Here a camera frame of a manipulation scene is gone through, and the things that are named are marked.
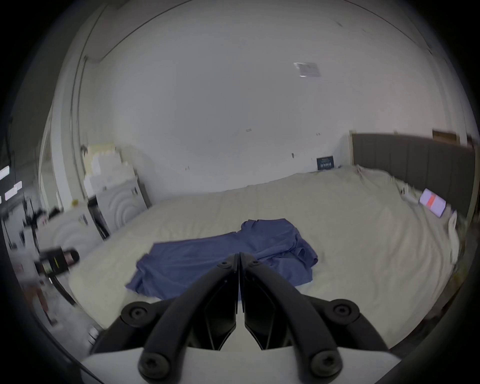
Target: dark blue sign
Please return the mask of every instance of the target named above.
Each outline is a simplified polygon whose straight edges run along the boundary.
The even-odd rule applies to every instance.
[[[328,157],[319,157],[317,159],[317,169],[319,171],[324,171],[326,169],[332,169],[333,166],[333,156]]]

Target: bed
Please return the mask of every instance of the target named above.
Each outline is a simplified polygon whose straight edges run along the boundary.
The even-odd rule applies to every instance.
[[[354,301],[389,347],[423,319],[455,264],[452,211],[468,219],[478,194],[471,149],[415,136],[353,134],[353,164],[245,188],[163,201],[75,266],[75,300],[102,327],[140,297],[125,288],[155,242],[237,231],[248,219],[285,218],[318,255],[300,292]],[[406,202],[399,183],[451,204],[441,218]]]

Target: white cabinet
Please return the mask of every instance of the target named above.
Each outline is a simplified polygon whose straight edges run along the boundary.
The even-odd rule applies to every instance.
[[[136,179],[98,193],[96,201],[110,234],[147,209]]]
[[[72,208],[52,218],[36,233],[40,251],[61,247],[74,248],[80,260],[86,257],[102,238],[86,206]]]

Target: white bedsheet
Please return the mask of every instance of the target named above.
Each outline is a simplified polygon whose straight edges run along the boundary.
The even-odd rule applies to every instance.
[[[154,242],[237,231],[248,219],[285,218],[318,254],[313,281],[299,290],[354,301],[391,347],[422,320],[449,279],[450,216],[449,208],[438,219],[402,200],[385,172],[344,167],[295,174],[152,207],[81,260],[70,287],[106,328],[124,305],[145,300],[125,284]]]

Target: headboard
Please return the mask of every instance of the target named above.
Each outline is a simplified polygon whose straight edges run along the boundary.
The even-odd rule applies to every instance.
[[[470,223],[479,190],[476,150],[426,137],[352,133],[353,164],[381,169],[412,187],[428,188]]]

